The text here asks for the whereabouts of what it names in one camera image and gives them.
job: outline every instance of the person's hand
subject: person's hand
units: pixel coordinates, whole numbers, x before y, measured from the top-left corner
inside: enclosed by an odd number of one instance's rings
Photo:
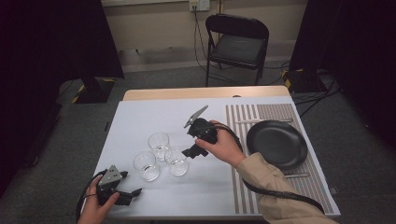
[[[108,198],[107,202],[101,206],[98,202],[98,197],[96,195],[96,185],[99,183],[99,180],[102,178],[101,175],[97,176],[90,184],[87,189],[87,201],[85,202],[84,209],[82,210],[81,217],[79,218],[79,224],[85,223],[102,223],[105,219],[108,211],[111,206],[117,201],[120,197],[118,192]]]
[[[221,126],[216,120],[210,120],[211,123]],[[198,147],[206,149],[221,161],[225,161],[236,168],[239,163],[245,159],[245,154],[239,149],[233,137],[225,130],[218,129],[218,142],[210,144],[202,139],[196,139],[195,144]]]

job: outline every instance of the sleeve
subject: sleeve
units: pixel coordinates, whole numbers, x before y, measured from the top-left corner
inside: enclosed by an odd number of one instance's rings
[[[269,164],[260,153],[244,159],[236,167],[236,171],[257,188],[298,193],[289,185],[282,172]],[[260,209],[265,220],[272,224],[336,223],[323,215],[315,206],[291,199],[264,195],[260,199]]]

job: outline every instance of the clear glass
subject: clear glass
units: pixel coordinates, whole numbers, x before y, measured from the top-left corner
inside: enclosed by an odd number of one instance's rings
[[[165,152],[165,161],[172,175],[184,175],[189,169],[187,158],[179,149],[168,149]]]
[[[148,146],[157,157],[163,161],[166,150],[170,149],[169,136],[166,133],[154,133],[148,139]]]
[[[156,157],[150,151],[140,152],[134,158],[134,168],[147,181],[152,181],[160,175],[160,167],[156,163]]]

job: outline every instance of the black plate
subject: black plate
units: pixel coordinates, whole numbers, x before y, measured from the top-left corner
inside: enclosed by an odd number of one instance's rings
[[[283,121],[265,120],[247,132],[250,153],[260,152],[268,163],[280,170],[291,170],[306,159],[308,148],[301,134]]]

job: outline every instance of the wooden table edge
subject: wooden table edge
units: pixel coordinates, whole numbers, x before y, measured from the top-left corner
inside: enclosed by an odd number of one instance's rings
[[[209,87],[179,89],[129,90],[122,101],[165,100],[216,97],[290,96],[285,86]]]

